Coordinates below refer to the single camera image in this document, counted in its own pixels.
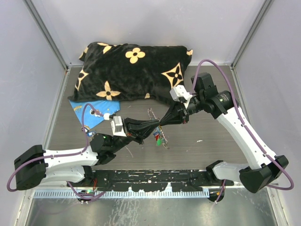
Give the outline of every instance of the chain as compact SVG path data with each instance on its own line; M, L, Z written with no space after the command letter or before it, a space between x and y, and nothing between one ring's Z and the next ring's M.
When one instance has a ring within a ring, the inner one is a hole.
M153 112L153 110L151 108L147 109L147 113L149 114L149 117L151 120L156 120L159 119L155 116L155 113ZM160 139L162 140L162 145L164 146L164 148L169 149L168 146L168 140L166 139L166 137L164 136L163 130L161 126L158 126L158 129L160 131Z

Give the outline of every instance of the gray wood tabletop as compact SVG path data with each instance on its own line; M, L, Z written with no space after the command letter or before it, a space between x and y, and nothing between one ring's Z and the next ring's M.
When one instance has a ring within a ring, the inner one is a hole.
M229 77L233 88L235 84L228 66L222 69ZM73 94L74 84L81 68L71 69L63 100L55 122L50 141L51 150L65 150L81 148L85 145L85 138L81 125L71 107L68 96ZM188 91L191 90L191 76L196 71L195 66L189 66L185 72L184 82ZM219 91L229 90L219 71L213 66L202 66L202 72L212 75ZM138 120L149 120L148 108L152 108L155 115L162 118L168 106L155 100L136 100L120 102L117 115ZM112 134L108 121L97 125L93 130L104 134ZM163 127L170 149L156 146L153 135L144 141L144 145L135 142L116 153L117 157L106 165L95 166L94 169L108 170L147 170L147 169L200 169L216 160L232 163L246 163L243 153L226 129L214 120L210 114L199 112L190 117L185 125L168 125Z

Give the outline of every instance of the black blanket with flowers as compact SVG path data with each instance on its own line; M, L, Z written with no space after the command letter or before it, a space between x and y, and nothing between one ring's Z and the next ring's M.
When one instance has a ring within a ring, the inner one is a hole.
M172 103L170 89L184 85L192 50L184 46L109 45L93 42L79 59L84 62L71 101L152 98Z

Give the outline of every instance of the blue object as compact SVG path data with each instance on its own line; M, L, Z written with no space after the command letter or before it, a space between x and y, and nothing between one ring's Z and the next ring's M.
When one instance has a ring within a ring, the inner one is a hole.
M81 123L81 115L83 112L83 108L86 103L90 103L96 110L100 113L110 113L110 115L120 110L119 101L108 101L108 100L97 100L92 102L73 102L70 101L70 104ZM90 106L86 107L84 114L84 123L85 129L90 130L93 127L97 126L99 123L103 121L103 117L97 115Z

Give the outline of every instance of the green tag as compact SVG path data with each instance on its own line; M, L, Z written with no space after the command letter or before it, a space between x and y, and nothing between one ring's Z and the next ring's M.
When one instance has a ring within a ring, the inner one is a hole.
M157 146L160 146L162 144L162 140L161 139L158 139L157 140Z

